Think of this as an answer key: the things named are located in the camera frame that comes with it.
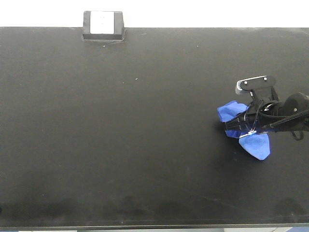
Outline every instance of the blue cloth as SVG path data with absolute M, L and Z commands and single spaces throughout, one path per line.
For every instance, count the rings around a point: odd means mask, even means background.
M 237 101 L 231 101 L 217 109 L 221 122 L 228 122 L 234 119 L 239 113 L 244 112 L 247 106 Z
M 218 108 L 218 115 L 221 122 L 228 122 L 234 119 L 239 113 L 244 112 L 247 106 L 237 101 L 231 101 L 228 104 Z M 225 131 L 226 135 L 238 139 L 246 134 L 236 130 Z M 239 144 L 252 156 L 259 160 L 265 160 L 270 154 L 269 137 L 267 134 L 252 134 L 239 139 Z

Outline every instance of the white label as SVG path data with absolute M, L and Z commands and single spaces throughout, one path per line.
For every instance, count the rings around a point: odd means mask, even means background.
M 114 34 L 114 12 L 92 11 L 90 14 L 91 34 Z

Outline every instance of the table surface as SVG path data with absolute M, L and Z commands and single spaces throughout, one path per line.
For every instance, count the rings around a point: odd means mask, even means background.
M 309 147 L 227 138 L 237 80 L 309 93 L 309 29 L 0 28 L 0 228 L 308 225 Z

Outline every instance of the robotic arm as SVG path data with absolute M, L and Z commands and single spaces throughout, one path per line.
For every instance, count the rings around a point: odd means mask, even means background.
M 281 102 L 274 89 L 276 80 L 272 76 L 259 76 L 237 81 L 236 93 L 249 93 L 252 102 L 245 112 L 225 122 L 226 130 L 245 134 L 290 131 L 296 140 L 309 131 L 309 96 L 296 93 Z

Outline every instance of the white wall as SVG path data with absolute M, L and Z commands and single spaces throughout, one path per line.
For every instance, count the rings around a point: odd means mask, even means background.
M 0 27 L 82 27 L 83 11 L 122 11 L 125 27 L 309 27 L 306 0 L 1 0 Z

